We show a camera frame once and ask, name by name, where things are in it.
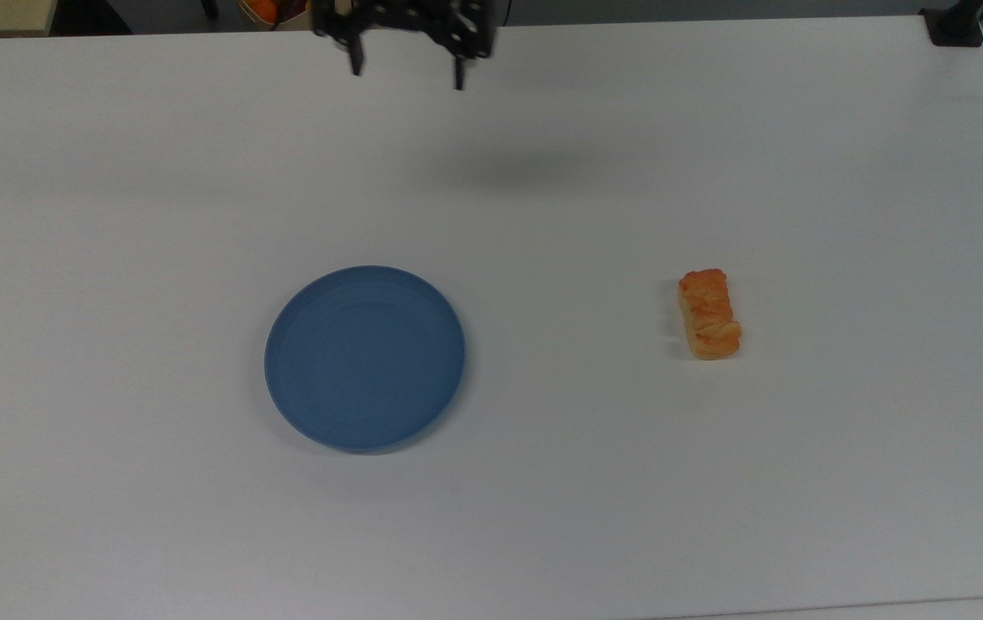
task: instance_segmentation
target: black clamp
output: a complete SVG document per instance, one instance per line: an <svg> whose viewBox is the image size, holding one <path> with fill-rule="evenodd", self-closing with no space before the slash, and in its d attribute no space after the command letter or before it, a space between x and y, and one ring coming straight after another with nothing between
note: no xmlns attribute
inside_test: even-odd
<svg viewBox="0 0 983 620"><path fill-rule="evenodd" d="M980 47L983 0L960 0L949 9L921 9L931 42L939 47Z"/></svg>
<svg viewBox="0 0 983 620"><path fill-rule="evenodd" d="M464 89L464 63L490 58L495 46L494 0L353 0L349 15L334 10L334 0L311 3L315 34L331 36L350 55L353 75L361 75L361 34L378 25L425 32L452 54L453 86Z"/></svg>

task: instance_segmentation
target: orange fruit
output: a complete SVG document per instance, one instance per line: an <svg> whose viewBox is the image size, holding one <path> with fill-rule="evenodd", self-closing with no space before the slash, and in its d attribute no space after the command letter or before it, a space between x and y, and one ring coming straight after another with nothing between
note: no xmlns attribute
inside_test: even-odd
<svg viewBox="0 0 983 620"><path fill-rule="evenodd" d="M262 21L268 23L277 21L277 4L273 0L253 0L250 8L256 16L262 17Z"/></svg>

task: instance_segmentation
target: puff pastry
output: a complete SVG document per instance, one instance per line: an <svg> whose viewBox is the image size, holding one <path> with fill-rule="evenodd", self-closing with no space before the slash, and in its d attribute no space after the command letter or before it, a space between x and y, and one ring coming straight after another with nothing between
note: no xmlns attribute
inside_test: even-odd
<svg viewBox="0 0 983 620"><path fill-rule="evenodd" d="M722 270L691 271L679 281L679 307L687 344L701 360L731 356L740 348L740 323L732 318L728 282Z"/></svg>

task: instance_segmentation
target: blue plate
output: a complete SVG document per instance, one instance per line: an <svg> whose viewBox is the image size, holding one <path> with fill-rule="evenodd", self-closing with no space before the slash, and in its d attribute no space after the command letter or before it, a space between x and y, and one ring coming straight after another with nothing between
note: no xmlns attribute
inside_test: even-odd
<svg viewBox="0 0 983 620"><path fill-rule="evenodd" d="M439 418L464 372L464 334L426 280L351 267L311 282L277 317L265 380L303 435L354 452L404 443Z"/></svg>

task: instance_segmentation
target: floor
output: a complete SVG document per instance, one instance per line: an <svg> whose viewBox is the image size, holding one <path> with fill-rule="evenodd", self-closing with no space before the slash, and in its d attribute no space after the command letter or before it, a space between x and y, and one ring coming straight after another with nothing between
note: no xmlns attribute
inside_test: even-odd
<svg viewBox="0 0 983 620"><path fill-rule="evenodd" d="M512 0L508 25L916 15L953 0ZM136 34L253 30L234 0L216 0L209 21L200 0L109 0ZM507 0L499 0L500 13Z"/></svg>

